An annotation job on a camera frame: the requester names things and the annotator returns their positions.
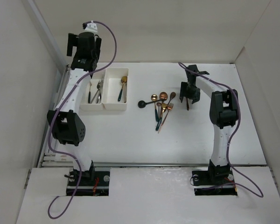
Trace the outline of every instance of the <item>white floor panel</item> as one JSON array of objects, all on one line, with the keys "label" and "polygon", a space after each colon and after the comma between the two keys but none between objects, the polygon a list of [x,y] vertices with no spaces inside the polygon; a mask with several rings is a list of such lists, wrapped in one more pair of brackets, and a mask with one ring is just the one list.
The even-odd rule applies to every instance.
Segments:
[{"label": "white floor panel", "polygon": [[[280,198],[268,167],[239,168],[260,186],[264,198],[240,187],[238,196],[194,196],[189,183],[191,170],[113,168],[109,196],[76,196],[60,219],[50,220],[47,209],[55,197],[51,191],[65,194],[63,175],[69,169],[35,168],[17,224],[280,224]],[[234,177],[236,182],[255,189],[240,175],[235,173]],[[42,187],[50,190],[40,194]],[[68,199],[64,196],[55,201],[51,210],[53,216],[60,214]]]},{"label": "white floor panel", "polygon": [[[210,78],[238,91],[242,122],[231,143],[230,159],[234,164],[265,165],[245,94],[234,64],[198,64]],[[114,63],[111,67],[128,68],[126,111],[92,111],[79,116],[86,126],[83,142],[75,150],[89,153],[94,162],[187,163],[208,164],[213,151],[214,130],[210,121],[210,98],[201,91],[199,102],[186,110],[179,100],[185,71],[176,63]],[[150,101],[152,94],[176,92],[174,108],[162,131],[155,131],[153,104],[138,108],[140,100]],[[59,145],[59,151],[66,151]],[[65,158],[56,157],[57,161]]]}]

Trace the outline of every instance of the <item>white wall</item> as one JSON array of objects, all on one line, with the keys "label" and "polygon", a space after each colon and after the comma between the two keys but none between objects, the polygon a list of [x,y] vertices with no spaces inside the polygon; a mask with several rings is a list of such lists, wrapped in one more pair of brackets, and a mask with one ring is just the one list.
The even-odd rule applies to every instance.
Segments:
[{"label": "white wall", "polygon": [[[117,62],[233,62],[270,0],[35,0],[61,51],[82,22],[105,22]],[[113,55],[108,31],[101,62]]]},{"label": "white wall", "polygon": [[270,2],[236,66],[280,193],[280,0]]},{"label": "white wall", "polygon": [[56,71],[21,0],[0,0],[0,224],[16,221]]}]

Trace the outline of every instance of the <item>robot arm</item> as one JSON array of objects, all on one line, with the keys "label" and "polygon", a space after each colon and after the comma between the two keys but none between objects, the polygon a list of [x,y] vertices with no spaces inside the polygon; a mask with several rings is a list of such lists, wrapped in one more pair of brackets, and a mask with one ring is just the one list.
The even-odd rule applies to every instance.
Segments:
[{"label": "robot arm", "polygon": [[[85,137],[86,127],[79,118],[78,111],[83,93],[91,80],[91,76],[85,77],[79,84],[77,84],[77,81],[87,73],[96,69],[102,40],[95,34],[97,33],[97,25],[95,23],[83,24],[83,28],[89,32],[83,32],[79,35],[69,34],[68,36],[67,56],[72,56],[73,47],[77,47],[77,51],[70,67],[70,77],[63,97],[55,110],[48,111],[47,119],[51,125],[56,109],[60,107],[66,96],[72,91],[73,86],[77,85],[70,95],[70,98],[60,110],[53,125],[52,135],[61,144],[66,145],[66,151],[79,159],[83,175],[88,178],[93,176],[94,172],[91,157],[86,153],[76,153],[77,150],[75,150],[75,147],[78,146]],[[76,163],[74,163],[74,170],[78,170]]]},{"label": "robot arm", "polygon": [[[209,98],[212,98],[214,92],[226,91],[223,87],[215,85],[202,77],[196,78],[196,87],[203,90]],[[221,129],[214,124],[214,148],[210,161],[212,161],[215,166],[227,166],[228,164],[226,150],[231,131],[231,126],[225,126]]]},{"label": "robot arm", "polygon": [[[188,70],[199,74],[209,75],[206,71],[199,71],[196,65],[188,66]],[[192,103],[200,100],[200,90],[203,90],[211,99],[210,120],[214,125],[214,148],[207,171],[193,171],[199,175],[199,185],[219,185],[231,174],[230,165],[226,159],[227,144],[231,129],[238,120],[236,99],[229,90],[209,82],[208,79],[193,75],[186,71],[188,82],[182,82],[180,100],[186,97]]]}]

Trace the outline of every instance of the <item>white plastic container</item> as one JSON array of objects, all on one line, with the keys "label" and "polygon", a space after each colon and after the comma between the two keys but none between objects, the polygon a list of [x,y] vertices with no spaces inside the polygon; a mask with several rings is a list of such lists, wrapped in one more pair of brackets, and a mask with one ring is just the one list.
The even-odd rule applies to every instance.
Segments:
[{"label": "white plastic container", "polygon": [[[97,97],[95,97],[92,104],[88,103],[89,88],[90,88],[91,99],[92,99],[98,90],[97,85],[101,79],[104,79],[104,82],[105,82],[105,71],[99,71],[99,72],[96,72],[93,74],[92,79],[90,81],[91,88],[90,88],[90,83],[88,83],[85,94],[83,95],[82,100],[81,100],[80,108],[83,111],[102,111],[104,109],[102,100],[98,104],[96,104]],[[103,99],[103,95],[104,95],[104,85],[105,85],[105,83],[103,84],[102,99]]]},{"label": "white plastic container", "polygon": [[[102,101],[106,110],[126,110],[128,102],[128,83],[129,83],[128,68],[107,68],[105,73],[105,81],[103,86]],[[121,101],[118,102],[118,96],[122,87],[121,78],[127,76],[125,84],[126,91],[122,93]]]}]

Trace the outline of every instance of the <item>fork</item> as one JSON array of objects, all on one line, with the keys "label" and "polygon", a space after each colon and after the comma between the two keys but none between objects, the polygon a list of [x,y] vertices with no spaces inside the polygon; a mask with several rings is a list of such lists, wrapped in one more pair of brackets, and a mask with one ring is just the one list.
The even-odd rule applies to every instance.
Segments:
[{"label": "fork", "polygon": [[104,80],[102,79],[101,82],[98,84],[99,89],[98,89],[98,98],[96,103],[98,104],[99,101],[102,101],[102,87],[103,87]]},{"label": "fork", "polygon": [[162,123],[161,126],[160,126],[160,129],[159,129],[158,133],[160,133],[160,131],[161,131],[161,129],[162,129],[164,123],[165,123],[165,120],[166,120],[166,118],[167,118],[167,116],[168,116],[168,114],[169,114],[169,111],[171,111],[171,110],[173,109],[173,106],[174,106],[174,104],[169,104],[169,105],[168,105],[168,107],[167,107],[168,112],[167,112],[167,114],[166,114],[166,116],[165,116],[165,119],[163,120],[163,123]]},{"label": "fork", "polygon": [[92,98],[92,100],[91,100],[91,104],[92,104],[92,102],[94,101],[94,99],[95,99],[95,97],[97,96],[97,94],[98,94],[98,92],[100,92],[100,88],[102,87],[102,85],[103,85],[103,79],[101,79],[99,82],[98,82],[98,84],[97,84],[97,92],[94,94],[94,97]]}]

